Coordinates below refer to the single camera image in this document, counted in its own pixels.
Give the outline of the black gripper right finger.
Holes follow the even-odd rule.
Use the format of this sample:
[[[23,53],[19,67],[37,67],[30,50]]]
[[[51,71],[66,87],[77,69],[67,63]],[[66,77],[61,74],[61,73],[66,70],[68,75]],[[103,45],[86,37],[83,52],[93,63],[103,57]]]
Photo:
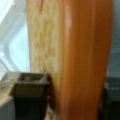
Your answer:
[[[120,120],[120,78],[106,80],[99,113],[99,120]]]

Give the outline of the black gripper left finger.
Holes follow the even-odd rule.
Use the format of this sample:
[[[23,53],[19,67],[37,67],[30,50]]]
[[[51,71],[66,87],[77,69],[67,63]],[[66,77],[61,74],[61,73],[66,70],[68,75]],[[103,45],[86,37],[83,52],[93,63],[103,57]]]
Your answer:
[[[11,73],[14,84],[16,120],[44,120],[47,108],[48,76],[38,73]]]

